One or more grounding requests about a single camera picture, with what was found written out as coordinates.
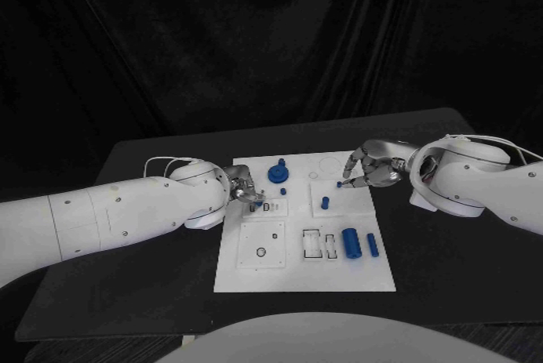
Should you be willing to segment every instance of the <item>black table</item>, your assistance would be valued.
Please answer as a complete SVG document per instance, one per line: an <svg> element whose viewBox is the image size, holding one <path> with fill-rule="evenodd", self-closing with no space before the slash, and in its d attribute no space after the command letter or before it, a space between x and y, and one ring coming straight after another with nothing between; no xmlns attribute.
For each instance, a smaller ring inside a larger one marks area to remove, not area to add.
<svg viewBox="0 0 543 363"><path fill-rule="evenodd" d="M220 166L234 157L353 151L370 138L421 146L471 133L452 109L387 114L246 131L122 142L97 184L138 178L153 156ZM151 167L159 176L165 164ZM486 211L475 219L409 203L403 181L373 189L397 292L213 292L223 225L187 230L54 265L19 326L18 340L198 334L266 314L330 311L418 325L542 321L543 237Z"/></svg>

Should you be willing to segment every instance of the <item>blue cylinder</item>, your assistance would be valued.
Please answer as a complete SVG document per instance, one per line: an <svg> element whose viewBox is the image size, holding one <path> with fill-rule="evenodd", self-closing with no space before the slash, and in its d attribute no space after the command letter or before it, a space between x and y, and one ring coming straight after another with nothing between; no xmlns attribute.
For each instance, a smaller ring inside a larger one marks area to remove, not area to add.
<svg viewBox="0 0 543 363"><path fill-rule="evenodd" d="M269 169L269 181L272 183L283 183L289 179L289 169L285 165L285 159L279 160L279 164Z"/></svg>
<svg viewBox="0 0 543 363"><path fill-rule="evenodd" d="M328 210L328 202L331 201L331 199L328 198L328 197L324 197L322 198L322 205L321 205L321 207L325 209L325 210Z"/></svg>
<svg viewBox="0 0 543 363"><path fill-rule="evenodd" d="M343 231L343 244L345 245L345 253L350 259L357 259L358 257L363 257L363 250L360 249L357 230L354 228L347 228Z"/></svg>
<svg viewBox="0 0 543 363"><path fill-rule="evenodd" d="M370 245L371 256L379 257L379 249L377 249L374 234L369 234L369 245Z"/></svg>

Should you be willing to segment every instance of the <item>white cable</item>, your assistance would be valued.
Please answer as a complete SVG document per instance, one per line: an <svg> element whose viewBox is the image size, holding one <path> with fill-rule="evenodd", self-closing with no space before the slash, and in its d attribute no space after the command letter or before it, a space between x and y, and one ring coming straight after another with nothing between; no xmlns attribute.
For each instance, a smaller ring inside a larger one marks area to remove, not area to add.
<svg viewBox="0 0 543 363"><path fill-rule="evenodd" d="M468 135L468 134L448 134L447 135L447 138L454 138L454 137L467 137L467 138L478 138L481 140L488 140L488 141L494 141L494 142L500 142L500 143L504 143L507 144L509 146L512 146L520 153L520 158L523 160L523 163L527 165L526 163L526 159L525 159L525 155L522 154L522 151L526 153L526 154L530 154L535 158L540 159L543 161L543 157L539 156L538 154L535 154L532 151L527 151L523 147L519 147L512 141L506 140L504 138L499 138L499 137L493 137L493 136L477 136L477 135Z"/></svg>
<svg viewBox="0 0 543 363"><path fill-rule="evenodd" d="M148 159L148 161L145 162L145 167L143 167L143 177L148 177L148 164L151 161L153 161L155 159L175 159L174 161L171 161L169 163L175 162L175 161L188 161L188 162L194 162L194 161L200 161L201 159L194 159L194 158L178 158L178 157L152 157L151 159Z"/></svg>

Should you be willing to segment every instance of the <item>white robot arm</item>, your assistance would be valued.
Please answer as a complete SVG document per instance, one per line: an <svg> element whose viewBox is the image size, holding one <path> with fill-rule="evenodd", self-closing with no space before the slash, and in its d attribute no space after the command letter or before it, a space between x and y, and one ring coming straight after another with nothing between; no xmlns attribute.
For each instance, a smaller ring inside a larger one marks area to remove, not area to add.
<svg viewBox="0 0 543 363"><path fill-rule="evenodd" d="M525 165L510 165L510 156L487 140L514 147ZM410 203L454 216L477 217L486 208L499 218L543 234L543 162L526 164L522 151L543 158L496 137L447 135L422 148L406 142L369 140L353 152L344 178L358 160L364 175L343 182L344 187L387 187L408 172L413 185Z"/></svg>
<svg viewBox="0 0 543 363"><path fill-rule="evenodd" d="M263 201L246 165L221 169L201 159L172 159L191 164L169 177L146 177L145 170L142 179L0 204L0 288L41 267L135 244L182 224L213 228L233 200Z"/></svg>

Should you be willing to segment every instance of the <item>black backdrop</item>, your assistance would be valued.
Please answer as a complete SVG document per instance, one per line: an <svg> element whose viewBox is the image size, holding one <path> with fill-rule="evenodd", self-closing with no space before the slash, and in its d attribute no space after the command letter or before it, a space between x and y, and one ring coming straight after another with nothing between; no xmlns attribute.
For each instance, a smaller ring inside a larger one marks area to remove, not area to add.
<svg viewBox="0 0 543 363"><path fill-rule="evenodd" d="M543 152L543 0L0 0L0 45L0 201L120 140L434 107Z"/></svg>

